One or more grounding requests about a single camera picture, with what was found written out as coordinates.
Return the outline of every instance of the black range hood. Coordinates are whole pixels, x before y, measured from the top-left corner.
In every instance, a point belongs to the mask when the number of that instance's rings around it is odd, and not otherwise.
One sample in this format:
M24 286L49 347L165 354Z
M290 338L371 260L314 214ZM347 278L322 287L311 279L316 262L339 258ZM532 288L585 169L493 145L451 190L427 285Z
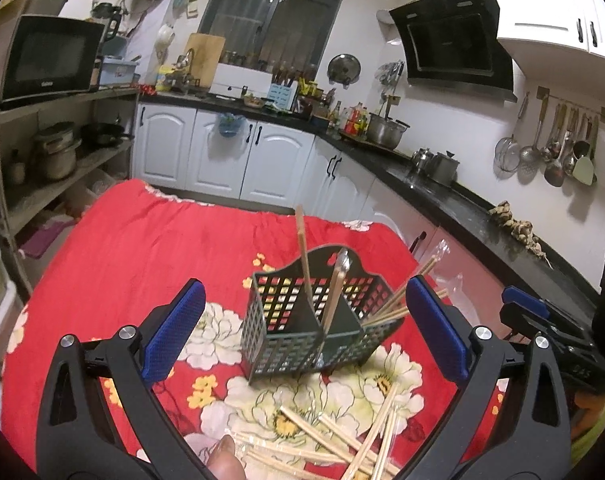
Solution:
M518 101L513 61L496 39L496 0L418 0L390 14L410 84Z

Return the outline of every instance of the screw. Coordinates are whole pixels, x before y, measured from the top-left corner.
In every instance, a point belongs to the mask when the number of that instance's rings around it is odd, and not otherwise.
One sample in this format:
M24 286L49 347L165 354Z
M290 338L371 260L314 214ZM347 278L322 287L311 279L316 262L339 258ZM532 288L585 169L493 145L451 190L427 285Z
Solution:
M123 326L120 329L120 332L118 332L118 337L121 339L131 339L135 335L136 335L136 327L131 326L131 325Z
M63 336L63 338L60 340L60 346L67 348L68 346L73 345L74 341L76 341L76 338L71 334Z
M541 335L536 336L536 346L538 346L538 348L549 348L549 341L546 337Z
M491 339L491 330L486 326L479 326L476 328L476 337L478 339Z

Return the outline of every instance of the wooden cutting board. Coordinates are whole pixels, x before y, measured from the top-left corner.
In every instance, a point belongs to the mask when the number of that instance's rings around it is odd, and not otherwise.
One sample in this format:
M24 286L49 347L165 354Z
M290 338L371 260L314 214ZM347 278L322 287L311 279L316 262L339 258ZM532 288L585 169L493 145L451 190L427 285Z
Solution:
M191 34L186 42L185 53L194 49L191 75L200 79L200 86L209 88L214 81L218 60L224 48L225 38L209 34Z

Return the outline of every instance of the perforated basket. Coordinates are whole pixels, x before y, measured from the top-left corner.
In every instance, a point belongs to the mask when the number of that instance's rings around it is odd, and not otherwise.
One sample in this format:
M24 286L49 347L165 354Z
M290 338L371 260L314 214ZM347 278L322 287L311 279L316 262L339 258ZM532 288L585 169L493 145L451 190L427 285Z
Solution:
M276 374L302 374L364 363L402 320L363 328L389 298L387 282L362 268L348 250L351 268L325 336L321 329L331 274L341 246L323 246L308 254L313 298L303 285L300 259L274 272L253 275L242 331L242 367L249 382Z

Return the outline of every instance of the kitchen counter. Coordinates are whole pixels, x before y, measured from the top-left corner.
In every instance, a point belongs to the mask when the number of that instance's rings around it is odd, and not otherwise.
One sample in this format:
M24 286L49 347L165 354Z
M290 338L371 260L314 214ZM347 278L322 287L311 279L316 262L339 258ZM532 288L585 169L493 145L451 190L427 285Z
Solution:
M247 119L279 124L322 136L337 149L369 170L430 222L454 236L506 286L522 290L556 304L578 320L591 323L598 294L578 271L552 248L541 242L553 266L536 258L511 234L492 222L487 209L492 205L468 189L441 186L409 172L406 161L363 149L335 134L326 134L307 121L268 110L255 110L239 102L160 92L143 96L143 103L193 107L212 112L231 112Z

